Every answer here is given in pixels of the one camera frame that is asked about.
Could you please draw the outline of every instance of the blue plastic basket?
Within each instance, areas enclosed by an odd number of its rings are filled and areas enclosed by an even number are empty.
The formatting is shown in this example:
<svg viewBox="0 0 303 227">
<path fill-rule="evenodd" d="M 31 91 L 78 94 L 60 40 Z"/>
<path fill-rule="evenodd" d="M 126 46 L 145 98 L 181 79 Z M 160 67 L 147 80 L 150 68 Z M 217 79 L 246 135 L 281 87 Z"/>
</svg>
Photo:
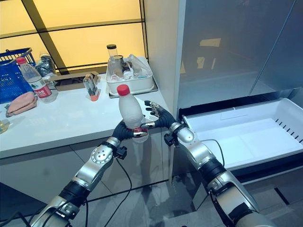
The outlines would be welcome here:
<svg viewBox="0 0 303 227">
<path fill-rule="evenodd" d="M 35 66 L 31 52 L 32 48 L 24 48 L 0 53 L 0 103 L 11 102 L 19 95 L 33 91 L 16 62 L 16 58 L 25 57 L 29 64 Z"/>
</svg>

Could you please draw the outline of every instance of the black cable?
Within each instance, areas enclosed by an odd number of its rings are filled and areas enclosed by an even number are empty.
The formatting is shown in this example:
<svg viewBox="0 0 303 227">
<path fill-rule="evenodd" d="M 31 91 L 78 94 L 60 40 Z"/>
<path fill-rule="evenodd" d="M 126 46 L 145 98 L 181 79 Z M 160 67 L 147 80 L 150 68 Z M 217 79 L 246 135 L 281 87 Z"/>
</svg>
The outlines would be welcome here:
<svg viewBox="0 0 303 227">
<path fill-rule="evenodd" d="M 87 227 L 89 222 L 89 202 L 87 202 L 87 200 L 85 200 L 85 206 L 86 206 L 85 227 Z"/>
<path fill-rule="evenodd" d="M 222 151 L 222 148 L 221 148 L 221 146 L 220 146 L 219 142 L 218 142 L 218 141 L 216 141 L 216 140 L 214 140 L 214 139 L 209 139 L 209 140 L 200 140 L 200 141 L 201 141 L 201 142 L 204 142 L 204 141 L 215 141 L 215 142 L 218 144 L 218 146 L 219 146 L 219 148 L 220 148 L 221 156 L 222 156 L 223 167 L 224 167 L 224 166 L 225 166 L 225 160 L 224 160 L 223 151 Z"/>
<path fill-rule="evenodd" d="M 125 172 L 125 174 L 126 174 L 128 180 L 129 180 L 129 183 L 130 183 L 131 187 L 130 187 L 130 189 L 128 190 L 128 193 L 127 193 L 127 195 L 125 196 L 125 198 L 119 203 L 119 205 L 118 205 L 117 208 L 115 209 L 115 211 L 114 211 L 114 213 L 112 214 L 112 216 L 110 216 L 109 220 L 108 220 L 107 223 L 104 225 L 104 227 L 106 227 L 106 226 L 109 224 L 110 220 L 111 220 L 112 217 L 115 215 L 116 211 L 119 209 L 119 207 L 121 206 L 121 204 L 126 200 L 126 198 L 128 197 L 129 193 L 131 192 L 131 189 L 133 188 L 131 178 L 129 177 L 127 171 L 123 168 L 123 166 L 122 166 L 121 163 L 119 162 L 118 158 L 116 158 L 116 160 L 117 160 L 117 163 L 119 164 L 119 166 L 121 166 L 121 168 L 122 168 L 123 171 Z"/>
<path fill-rule="evenodd" d="M 34 218 L 35 215 L 39 214 L 45 207 L 40 208 L 39 210 L 37 210 L 35 213 L 32 214 L 32 216 L 30 216 L 30 219 L 28 220 L 29 224 L 32 221 L 32 219 Z"/>
<path fill-rule="evenodd" d="M 26 224 L 26 227 L 31 227 L 30 224 L 29 224 L 29 222 L 25 219 L 25 217 L 19 211 L 16 211 L 12 216 L 10 216 L 9 219 L 7 219 L 5 222 L 2 222 L 0 224 L 0 227 L 5 226 L 9 222 L 11 222 L 17 214 L 22 219 L 22 221 Z"/>
</svg>

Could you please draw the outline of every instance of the gray cabinet door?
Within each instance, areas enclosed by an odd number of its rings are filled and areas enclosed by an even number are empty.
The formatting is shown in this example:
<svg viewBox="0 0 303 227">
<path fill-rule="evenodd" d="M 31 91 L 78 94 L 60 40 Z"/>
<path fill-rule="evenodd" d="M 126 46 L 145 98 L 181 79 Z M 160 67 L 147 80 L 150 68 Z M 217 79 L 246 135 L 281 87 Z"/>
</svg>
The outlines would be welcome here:
<svg viewBox="0 0 303 227">
<path fill-rule="evenodd" d="M 92 140 L 71 145 L 71 147 L 75 149 L 76 153 L 79 154 L 84 161 L 87 161 L 92 150 L 100 144 L 102 140 Z M 149 138 L 144 143 L 134 143 L 133 140 L 130 139 L 122 141 L 121 146 L 127 147 L 127 156 L 124 160 L 119 161 L 128 172 L 133 183 L 133 188 L 163 180 L 161 129 L 149 130 Z M 91 193 L 89 199 L 105 195 L 98 189 L 101 184 L 106 185 L 110 193 L 128 190 L 130 186 L 124 171 L 116 160 L 114 160 L 111 167 L 104 172 L 102 182 L 99 183 Z"/>
<path fill-rule="evenodd" d="M 189 0 L 179 107 L 248 96 L 291 8 L 289 0 Z"/>
<path fill-rule="evenodd" d="M 0 160 L 0 181 L 48 203 L 83 165 L 68 147 L 38 151 Z"/>
<path fill-rule="evenodd" d="M 303 0 L 297 0 L 251 95 L 303 87 Z"/>
</svg>

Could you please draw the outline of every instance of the robotic arm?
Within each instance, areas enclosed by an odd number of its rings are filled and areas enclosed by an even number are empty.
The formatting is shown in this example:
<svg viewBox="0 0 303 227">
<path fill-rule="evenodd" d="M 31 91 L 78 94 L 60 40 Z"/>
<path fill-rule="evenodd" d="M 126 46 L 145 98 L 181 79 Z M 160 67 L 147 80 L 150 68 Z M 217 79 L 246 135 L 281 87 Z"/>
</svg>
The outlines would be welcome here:
<svg viewBox="0 0 303 227">
<path fill-rule="evenodd" d="M 158 104 L 145 101 L 152 115 L 159 119 L 141 127 L 150 129 L 166 127 L 170 133 L 164 136 L 168 146 L 180 146 L 190 162 L 202 175 L 202 184 L 211 196 L 213 204 L 227 227 L 274 227 L 270 220 L 259 214 L 254 198 L 237 178 L 227 171 L 212 152 L 198 139 L 191 129 L 176 122 L 173 116 Z"/>
<path fill-rule="evenodd" d="M 69 219 L 74 219 L 80 206 L 87 200 L 101 180 L 103 173 L 113 163 L 113 158 L 124 159 L 126 147 L 119 147 L 124 139 L 142 137 L 146 132 L 133 132 L 120 122 L 112 136 L 96 147 L 89 160 L 81 167 L 61 193 L 31 221 L 32 227 L 70 227 Z"/>
</svg>

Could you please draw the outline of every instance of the pink cloth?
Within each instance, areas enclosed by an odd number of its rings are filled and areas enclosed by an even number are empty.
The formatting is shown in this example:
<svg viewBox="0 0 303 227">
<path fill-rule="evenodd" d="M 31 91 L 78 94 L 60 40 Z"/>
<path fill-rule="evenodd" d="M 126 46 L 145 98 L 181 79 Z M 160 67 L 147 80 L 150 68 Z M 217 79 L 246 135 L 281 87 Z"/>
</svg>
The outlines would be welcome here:
<svg viewBox="0 0 303 227">
<path fill-rule="evenodd" d="M 6 117 L 11 117 L 13 115 L 20 114 L 36 106 L 37 106 L 37 97 L 35 97 L 35 94 L 31 91 L 26 92 L 15 98 L 11 102 L 8 110 L 6 111 Z"/>
</svg>

